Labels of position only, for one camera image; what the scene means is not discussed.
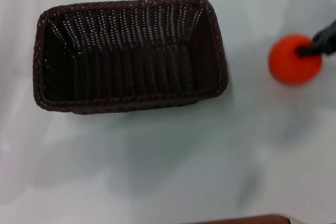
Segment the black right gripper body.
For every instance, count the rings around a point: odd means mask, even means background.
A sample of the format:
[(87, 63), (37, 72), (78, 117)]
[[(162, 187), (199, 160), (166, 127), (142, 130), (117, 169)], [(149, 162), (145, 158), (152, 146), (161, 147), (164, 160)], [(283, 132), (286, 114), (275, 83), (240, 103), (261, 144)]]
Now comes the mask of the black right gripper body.
[(313, 52), (327, 56), (335, 53), (335, 24), (336, 21), (317, 32), (313, 37)]

